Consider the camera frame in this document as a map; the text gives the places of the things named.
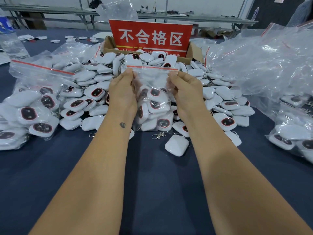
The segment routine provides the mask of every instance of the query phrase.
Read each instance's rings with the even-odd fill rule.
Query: yellow stripe
[[[133,48],[132,46],[121,46],[121,45],[117,45],[116,47],[119,47],[119,48]]]

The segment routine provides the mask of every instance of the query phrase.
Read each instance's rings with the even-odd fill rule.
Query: hand
[[[109,112],[120,114],[125,117],[125,121],[132,122],[137,113],[136,94],[134,93],[133,70],[127,68],[117,78],[113,79],[109,85],[110,104]]]
[[[203,101],[202,83],[195,77],[184,72],[170,72],[167,79],[169,85],[174,85],[174,97],[177,113],[187,125],[202,112],[207,112]]]

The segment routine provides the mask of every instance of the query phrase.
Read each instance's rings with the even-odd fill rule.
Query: forearm
[[[203,112],[187,127],[218,235],[312,234],[210,115]]]
[[[30,234],[119,233],[130,130],[131,122],[108,112]]]

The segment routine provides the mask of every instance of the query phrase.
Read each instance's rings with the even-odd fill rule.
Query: dark blue tablecloth
[[[24,43],[31,56],[55,50],[65,42],[65,35],[94,33],[18,31],[18,35],[48,36],[48,40]],[[61,43],[50,43],[52,39]],[[0,66],[0,102],[11,94],[15,82],[8,69],[8,64]],[[313,227],[313,166],[271,144],[265,135],[273,126],[256,110],[248,128],[235,129],[242,140],[239,148]],[[20,150],[0,151],[0,234],[29,232],[88,147],[89,133],[59,128],[48,142],[32,137]],[[152,140],[152,134],[137,132],[129,142],[121,234],[215,234],[193,148],[175,157],[164,149],[170,135]]]

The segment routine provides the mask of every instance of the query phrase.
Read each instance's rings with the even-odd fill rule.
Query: metal keyring
[[[96,133],[90,133],[90,134],[89,134],[89,137],[90,137],[90,138],[94,138],[95,136],[96,136]]]

